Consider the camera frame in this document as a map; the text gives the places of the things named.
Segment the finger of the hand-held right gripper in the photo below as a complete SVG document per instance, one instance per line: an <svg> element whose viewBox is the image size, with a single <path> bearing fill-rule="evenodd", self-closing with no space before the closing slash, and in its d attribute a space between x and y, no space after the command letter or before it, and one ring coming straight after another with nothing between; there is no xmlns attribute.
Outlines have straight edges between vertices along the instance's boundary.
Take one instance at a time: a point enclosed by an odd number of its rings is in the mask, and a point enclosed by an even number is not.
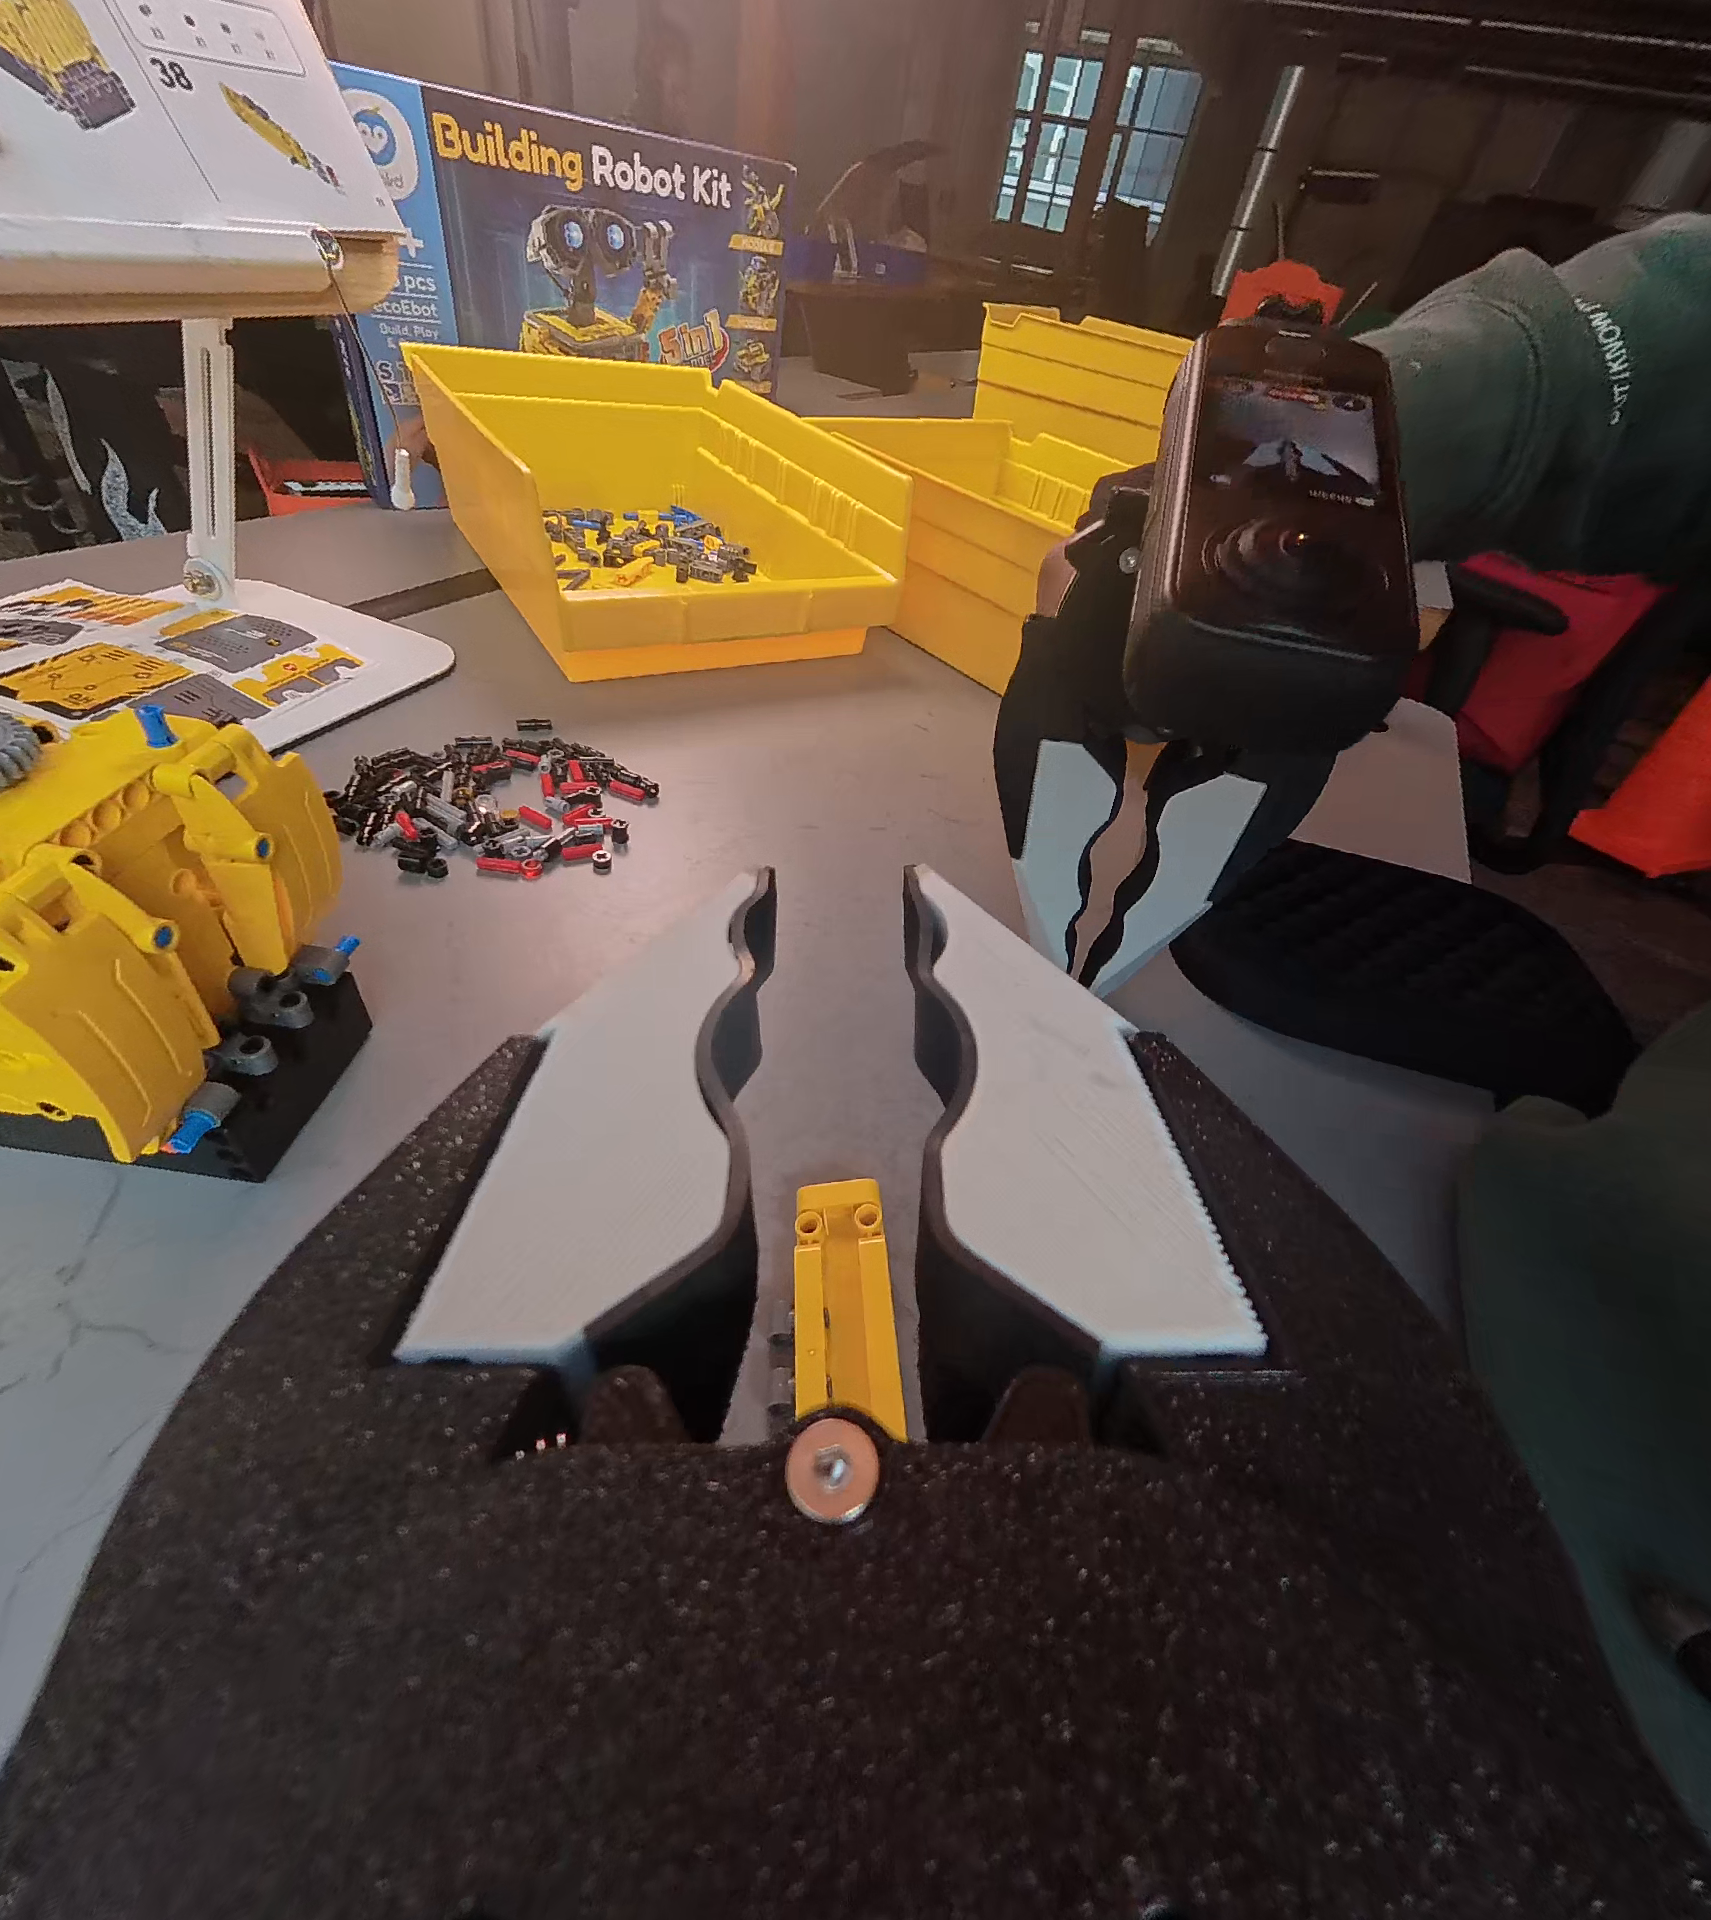
<svg viewBox="0 0 1711 1920"><path fill-rule="evenodd" d="M1091 944L1091 990L1113 995L1211 904L1267 783L1227 757L1167 745L1145 780L1145 839Z"/></svg>
<svg viewBox="0 0 1711 1920"><path fill-rule="evenodd" d="M1029 944L1073 970L1077 923L1089 904L1091 848L1113 821L1125 741L1049 737L1037 743L1013 881Z"/></svg>

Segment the dark blue printed box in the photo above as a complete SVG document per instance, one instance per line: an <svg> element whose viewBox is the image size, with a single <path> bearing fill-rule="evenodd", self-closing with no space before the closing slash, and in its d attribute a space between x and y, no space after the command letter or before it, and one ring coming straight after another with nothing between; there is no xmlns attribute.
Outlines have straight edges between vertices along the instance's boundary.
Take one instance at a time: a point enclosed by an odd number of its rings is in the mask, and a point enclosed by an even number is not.
<svg viewBox="0 0 1711 1920"><path fill-rule="evenodd" d="M785 286L785 162L335 59L401 221L397 278L335 319L369 491L423 414L405 347L705 372L765 397Z"/></svg>

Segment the lego instruction sheet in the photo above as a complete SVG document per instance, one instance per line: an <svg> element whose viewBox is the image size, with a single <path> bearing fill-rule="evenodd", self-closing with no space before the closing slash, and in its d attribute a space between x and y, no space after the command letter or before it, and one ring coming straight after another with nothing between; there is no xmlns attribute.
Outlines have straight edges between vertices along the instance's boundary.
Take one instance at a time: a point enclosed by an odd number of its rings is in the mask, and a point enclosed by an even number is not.
<svg viewBox="0 0 1711 1920"><path fill-rule="evenodd" d="M59 583L0 599L0 701L61 728L145 704L253 724L365 667L287 619L189 598Z"/></svg>

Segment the yellow bin with lego parts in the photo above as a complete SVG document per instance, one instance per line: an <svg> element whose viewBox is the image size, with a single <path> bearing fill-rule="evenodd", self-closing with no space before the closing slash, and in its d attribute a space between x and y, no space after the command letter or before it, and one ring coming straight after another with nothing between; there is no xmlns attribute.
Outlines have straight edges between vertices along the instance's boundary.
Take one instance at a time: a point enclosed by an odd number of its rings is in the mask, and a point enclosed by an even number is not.
<svg viewBox="0 0 1711 1920"><path fill-rule="evenodd" d="M693 367L451 345L407 366L459 531L569 681L849 657L891 624L913 486L827 427ZM719 521L757 577L559 591L541 512L663 505Z"/></svg>

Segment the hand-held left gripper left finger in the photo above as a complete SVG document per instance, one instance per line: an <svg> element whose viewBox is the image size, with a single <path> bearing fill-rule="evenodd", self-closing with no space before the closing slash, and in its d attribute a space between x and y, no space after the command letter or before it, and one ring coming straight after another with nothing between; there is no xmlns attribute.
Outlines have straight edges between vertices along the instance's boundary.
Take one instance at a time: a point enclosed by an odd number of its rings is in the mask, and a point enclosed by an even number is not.
<svg viewBox="0 0 1711 1920"><path fill-rule="evenodd" d="M407 1309L401 1363L543 1368L583 1403L643 1368L717 1442L755 1317L737 1101L761 1063L775 875L731 875L535 1035Z"/></svg>

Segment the orange traffic cone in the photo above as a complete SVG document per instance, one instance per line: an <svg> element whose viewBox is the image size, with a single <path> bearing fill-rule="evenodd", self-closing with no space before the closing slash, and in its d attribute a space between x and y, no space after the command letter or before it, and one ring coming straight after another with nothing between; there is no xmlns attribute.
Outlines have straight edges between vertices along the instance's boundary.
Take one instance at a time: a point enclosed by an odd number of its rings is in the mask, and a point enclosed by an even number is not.
<svg viewBox="0 0 1711 1920"><path fill-rule="evenodd" d="M1646 880L1711 872L1711 673L1566 837Z"/></svg>

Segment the black mesh cushion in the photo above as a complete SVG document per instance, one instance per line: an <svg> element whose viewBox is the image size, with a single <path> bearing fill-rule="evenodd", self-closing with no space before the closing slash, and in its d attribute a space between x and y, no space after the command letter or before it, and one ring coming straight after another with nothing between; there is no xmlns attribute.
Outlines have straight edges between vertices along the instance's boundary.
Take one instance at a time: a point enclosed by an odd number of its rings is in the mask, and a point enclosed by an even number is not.
<svg viewBox="0 0 1711 1920"><path fill-rule="evenodd" d="M1470 881L1286 837L1169 946L1183 978L1277 1035L1588 1117L1634 1063L1574 948Z"/></svg>

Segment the heap of blue grey lego parts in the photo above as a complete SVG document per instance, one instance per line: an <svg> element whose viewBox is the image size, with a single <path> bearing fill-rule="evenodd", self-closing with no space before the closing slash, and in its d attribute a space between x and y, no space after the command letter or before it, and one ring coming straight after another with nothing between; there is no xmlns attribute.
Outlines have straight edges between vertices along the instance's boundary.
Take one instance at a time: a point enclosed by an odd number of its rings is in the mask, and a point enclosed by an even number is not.
<svg viewBox="0 0 1711 1920"><path fill-rule="evenodd" d="M743 540L695 508L547 508L539 515L555 582L565 595L643 588L737 586L759 563Z"/></svg>

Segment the small orange plastic object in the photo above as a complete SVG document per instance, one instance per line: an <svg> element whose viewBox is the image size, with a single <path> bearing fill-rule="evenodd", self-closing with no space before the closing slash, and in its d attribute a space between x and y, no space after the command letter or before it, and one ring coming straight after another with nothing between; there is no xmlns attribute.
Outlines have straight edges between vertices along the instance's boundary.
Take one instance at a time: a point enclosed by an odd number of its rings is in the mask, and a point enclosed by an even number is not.
<svg viewBox="0 0 1711 1920"><path fill-rule="evenodd" d="M1330 326L1340 300L1342 289L1322 280L1314 267L1281 256L1257 267L1237 270L1223 298L1219 321L1275 319Z"/></svg>

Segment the white instruction booklet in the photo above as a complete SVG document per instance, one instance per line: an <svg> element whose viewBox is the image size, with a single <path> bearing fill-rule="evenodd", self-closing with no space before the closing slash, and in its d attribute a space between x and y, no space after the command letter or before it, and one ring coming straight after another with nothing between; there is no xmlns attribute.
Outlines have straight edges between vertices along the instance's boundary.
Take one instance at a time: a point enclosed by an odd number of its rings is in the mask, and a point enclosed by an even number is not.
<svg viewBox="0 0 1711 1920"><path fill-rule="evenodd" d="M401 220L301 4L0 1L0 270L299 260Z"/></svg>

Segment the red and black object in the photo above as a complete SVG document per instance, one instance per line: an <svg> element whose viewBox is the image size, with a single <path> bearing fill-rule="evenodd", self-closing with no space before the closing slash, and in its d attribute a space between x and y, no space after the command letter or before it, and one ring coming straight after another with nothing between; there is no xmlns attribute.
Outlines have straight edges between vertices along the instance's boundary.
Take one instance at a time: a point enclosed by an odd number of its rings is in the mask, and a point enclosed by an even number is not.
<svg viewBox="0 0 1711 1920"><path fill-rule="evenodd" d="M1524 766L1562 721L1582 684L1670 588L1634 573L1538 571L1482 551L1452 565L1458 579L1518 594L1562 616L1538 633L1514 619L1494 625L1486 659L1454 718L1460 756L1492 772Z"/></svg>

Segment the pile of small lego connectors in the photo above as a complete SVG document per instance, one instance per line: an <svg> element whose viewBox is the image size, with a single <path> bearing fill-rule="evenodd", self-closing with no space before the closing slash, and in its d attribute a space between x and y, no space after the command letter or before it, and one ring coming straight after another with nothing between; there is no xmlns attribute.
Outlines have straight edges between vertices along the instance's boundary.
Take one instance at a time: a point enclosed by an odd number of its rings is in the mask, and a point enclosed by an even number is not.
<svg viewBox="0 0 1711 1920"><path fill-rule="evenodd" d="M339 837L421 887L455 872L515 884L605 875L627 855L631 819L659 800L657 780L543 718L363 754L323 790Z"/></svg>

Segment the yellow lego panel piece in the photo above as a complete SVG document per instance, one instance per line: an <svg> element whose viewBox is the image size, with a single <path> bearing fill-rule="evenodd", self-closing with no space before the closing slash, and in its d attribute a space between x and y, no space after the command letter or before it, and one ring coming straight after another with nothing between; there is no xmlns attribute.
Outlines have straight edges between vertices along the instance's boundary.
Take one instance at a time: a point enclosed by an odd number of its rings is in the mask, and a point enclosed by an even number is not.
<svg viewBox="0 0 1711 1920"><path fill-rule="evenodd" d="M881 1191L873 1178L807 1183L793 1219L795 1439L863 1418L909 1435Z"/></svg>

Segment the instruction sheet on white stand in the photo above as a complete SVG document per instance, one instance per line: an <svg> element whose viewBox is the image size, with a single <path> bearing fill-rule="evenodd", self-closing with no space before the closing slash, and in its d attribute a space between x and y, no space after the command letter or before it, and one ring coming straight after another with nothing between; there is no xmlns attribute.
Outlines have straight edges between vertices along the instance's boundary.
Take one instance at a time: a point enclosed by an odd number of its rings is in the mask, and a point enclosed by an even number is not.
<svg viewBox="0 0 1711 1920"><path fill-rule="evenodd" d="M369 613L247 579L237 567L235 510L235 318L337 319L387 298L399 267L399 241L341 239L327 231L301 237L301 258L167 260L161 266L85 258L29 260L25 272L0 270L0 327L51 324L181 324L189 419L191 523L183 583L149 591L219 612L259 612L287 619L337 646L361 651L363 673L293 708L243 724L267 750L285 750L369 708L379 708L451 670L451 649ZM29 721L51 724L0 700Z"/></svg>

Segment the dark paned window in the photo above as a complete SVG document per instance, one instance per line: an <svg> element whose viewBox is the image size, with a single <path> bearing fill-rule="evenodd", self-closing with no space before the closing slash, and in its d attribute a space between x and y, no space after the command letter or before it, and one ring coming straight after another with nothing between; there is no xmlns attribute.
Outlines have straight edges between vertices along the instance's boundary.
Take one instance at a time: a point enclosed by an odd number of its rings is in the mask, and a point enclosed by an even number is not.
<svg viewBox="0 0 1711 1920"><path fill-rule="evenodd" d="M1083 28L1067 50L1047 51L1031 22L993 221L1061 235L1085 193L1091 213L1135 207L1155 235L1201 97L1203 77L1173 38L1141 33L1121 58L1107 30Z"/></svg>

